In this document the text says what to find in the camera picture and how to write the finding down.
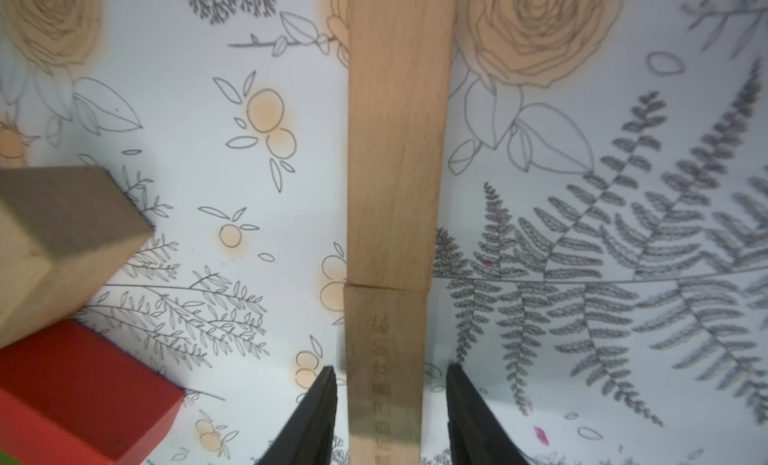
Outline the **lowest natural wooden block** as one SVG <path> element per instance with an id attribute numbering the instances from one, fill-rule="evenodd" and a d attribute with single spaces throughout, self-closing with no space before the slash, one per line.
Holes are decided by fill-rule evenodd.
<path id="1" fill-rule="evenodd" d="M 350 0 L 348 280 L 431 286 L 456 0 Z"/>

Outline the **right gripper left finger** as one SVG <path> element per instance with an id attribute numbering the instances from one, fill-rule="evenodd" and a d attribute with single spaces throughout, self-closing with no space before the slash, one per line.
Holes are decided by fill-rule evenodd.
<path id="1" fill-rule="evenodd" d="M 329 465 L 338 404 L 333 366 L 325 366 L 259 465 Z"/>

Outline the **green wooden block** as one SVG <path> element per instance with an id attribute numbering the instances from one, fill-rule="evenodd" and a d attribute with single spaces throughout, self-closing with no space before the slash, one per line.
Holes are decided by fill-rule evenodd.
<path id="1" fill-rule="evenodd" d="M 0 451 L 0 465 L 21 465 L 21 463 L 6 452 Z"/>

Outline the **natural block with engraved numbers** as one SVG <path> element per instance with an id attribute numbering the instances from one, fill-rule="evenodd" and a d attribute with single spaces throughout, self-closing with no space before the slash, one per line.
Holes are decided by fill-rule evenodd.
<path id="1" fill-rule="evenodd" d="M 421 459 L 427 294 L 345 286 L 350 462 Z"/>

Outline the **red block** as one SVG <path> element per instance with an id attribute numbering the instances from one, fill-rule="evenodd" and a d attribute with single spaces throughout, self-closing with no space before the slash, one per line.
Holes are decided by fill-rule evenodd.
<path id="1" fill-rule="evenodd" d="M 140 464 L 181 388 L 66 320 L 1 351 L 1 450 L 22 464 Z"/>

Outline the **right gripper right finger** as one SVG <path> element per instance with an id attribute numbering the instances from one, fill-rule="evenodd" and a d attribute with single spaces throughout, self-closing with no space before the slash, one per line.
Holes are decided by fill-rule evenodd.
<path id="1" fill-rule="evenodd" d="M 459 364 L 448 367 L 451 459 L 457 465 L 528 465 Z"/>

